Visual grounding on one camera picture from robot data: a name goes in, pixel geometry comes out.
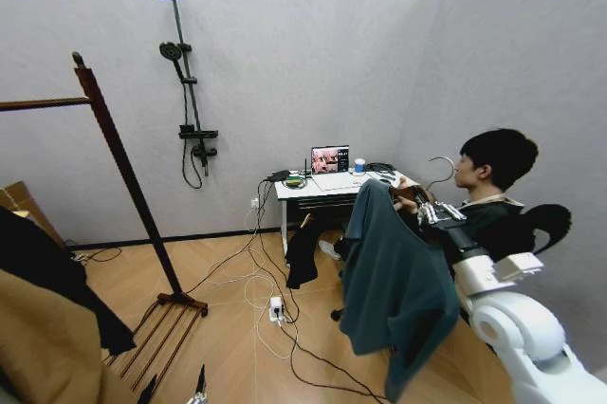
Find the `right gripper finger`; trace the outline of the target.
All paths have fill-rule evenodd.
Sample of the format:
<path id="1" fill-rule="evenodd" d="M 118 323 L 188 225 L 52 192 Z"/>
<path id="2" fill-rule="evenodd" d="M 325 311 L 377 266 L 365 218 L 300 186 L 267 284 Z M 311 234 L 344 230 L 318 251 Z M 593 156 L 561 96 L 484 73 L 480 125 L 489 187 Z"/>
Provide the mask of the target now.
<path id="1" fill-rule="evenodd" d="M 418 225 L 435 225 L 439 219 L 432 202 L 424 202 L 417 206 Z"/>
<path id="2" fill-rule="evenodd" d="M 465 223 L 467 221 L 467 217 L 453 205 L 445 202 L 439 202 L 438 220 L 440 222 L 453 221 L 455 223 Z"/>

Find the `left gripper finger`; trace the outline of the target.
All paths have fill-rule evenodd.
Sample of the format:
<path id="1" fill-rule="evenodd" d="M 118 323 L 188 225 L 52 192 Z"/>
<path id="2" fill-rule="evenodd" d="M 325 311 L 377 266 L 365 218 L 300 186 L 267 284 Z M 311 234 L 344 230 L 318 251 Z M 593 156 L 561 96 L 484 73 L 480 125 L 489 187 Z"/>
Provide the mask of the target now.
<path id="1" fill-rule="evenodd" d="M 205 365 L 202 365 L 199 376 L 198 376 L 194 394 L 188 400 L 188 404 L 207 404 L 208 395 L 207 395 L 206 387 L 207 387 L 207 383 L 206 383 L 206 377 L 205 377 Z"/>
<path id="2" fill-rule="evenodd" d="M 138 397 L 138 404 L 149 404 L 156 389 L 157 375 L 153 375 Z"/>

